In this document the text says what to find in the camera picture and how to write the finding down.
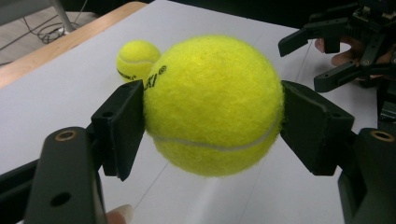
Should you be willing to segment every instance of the human hand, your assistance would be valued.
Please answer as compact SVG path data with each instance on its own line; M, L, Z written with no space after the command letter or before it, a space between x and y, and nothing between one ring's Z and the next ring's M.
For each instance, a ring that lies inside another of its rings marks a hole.
M359 40L354 39L350 36L342 36L341 43L348 44L350 46L350 49L333 56L332 64L335 66L339 66L343 63L353 61L358 66L361 62L361 56L364 53L362 43ZM324 53L324 40L322 38L317 39L315 41L315 47L320 52ZM389 48L389 50L387 51L387 53L385 53L384 55L381 55L378 58L378 60L376 61L376 63L388 63L395 50L396 50L396 44L391 46ZM371 75L371 78L373 78L373 77L381 77L381 76L380 75Z
M126 204L106 214L108 224L128 224L132 220L133 208Z

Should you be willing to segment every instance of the fingernail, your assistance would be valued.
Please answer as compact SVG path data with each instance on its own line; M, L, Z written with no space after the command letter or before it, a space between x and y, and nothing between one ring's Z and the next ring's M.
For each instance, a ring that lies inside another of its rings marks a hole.
M110 212L116 212L123 216L125 223L131 223L132 217L134 216L134 209L130 204L125 204L118 208L111 210Z

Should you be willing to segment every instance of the gray floor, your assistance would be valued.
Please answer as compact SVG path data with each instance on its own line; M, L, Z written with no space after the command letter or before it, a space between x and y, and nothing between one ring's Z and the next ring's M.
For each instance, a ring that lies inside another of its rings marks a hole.
M69 20L78 24L76 27L83 26L97 18L97 16L91 12L82 12L79 16L78 14L78 12L67 12ZM0 26L0 67L45 46L48 40L55 39L59 36L57 32L47 36L45 36L45 34L62 28L62 25L59 24L61 21L59 17L57 17L57 13L53 7L25 17L25 20L29 27L31 27L31 30L48 21L33 30L35 34L44 27L49 27L42 30L39 37L38 35L30 33L23 19Z

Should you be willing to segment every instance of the small tennis ball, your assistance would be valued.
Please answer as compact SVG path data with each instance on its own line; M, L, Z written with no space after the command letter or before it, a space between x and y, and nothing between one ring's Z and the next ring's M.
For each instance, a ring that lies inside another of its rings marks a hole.
M146 40L133 40L119 51L117 70L125 82L143 79L146 83L152 65L160 58L160 51Z
M278 137L283 104L270 62L225 35L174 45L153 65L144 94L157 150L203 176L233 175L260 161Z

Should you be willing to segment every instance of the large tennis ball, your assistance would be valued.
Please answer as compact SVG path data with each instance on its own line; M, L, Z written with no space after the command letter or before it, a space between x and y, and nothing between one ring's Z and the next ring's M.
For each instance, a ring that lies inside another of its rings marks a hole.
M146 40L132 40L123 45L117 55L116 66L125 82L142 79L146 83L152 65L161 53Z
M225 35L174 45L153 65L144 94L157 149L204 176L232 175L260 161L279 134L283 104L270 62Z

